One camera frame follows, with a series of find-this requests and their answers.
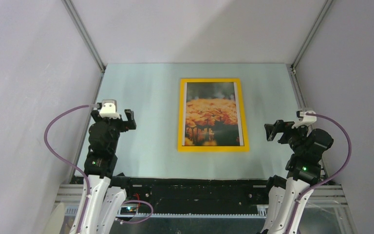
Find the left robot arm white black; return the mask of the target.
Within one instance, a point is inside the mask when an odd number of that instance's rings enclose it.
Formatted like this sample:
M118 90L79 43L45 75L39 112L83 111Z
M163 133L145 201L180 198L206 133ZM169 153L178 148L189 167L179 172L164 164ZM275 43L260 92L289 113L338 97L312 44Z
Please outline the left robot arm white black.
M124 111L127 120L118 113L93 110L94 123L89 127L89 148L84 163L88 181L84 184L72 234L107 234L122 203L134 198L134 189L126 184L111 186L117 163L116 149L120 134L136 129L134 112Z

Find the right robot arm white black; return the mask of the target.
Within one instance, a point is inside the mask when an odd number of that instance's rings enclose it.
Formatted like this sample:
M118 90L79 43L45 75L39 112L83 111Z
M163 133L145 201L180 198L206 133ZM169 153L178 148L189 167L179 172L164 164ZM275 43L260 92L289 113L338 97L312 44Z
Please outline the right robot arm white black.
M264 125L267 141L273 141L278 133L279 144L287 144L293 151L286 164L285 178L275 175L267 181L264 199L268 202L263 234L296 234L312 186L321 176L322 155L334 143L322 129L309 131L306 125L294 127L294 122L277 120Z

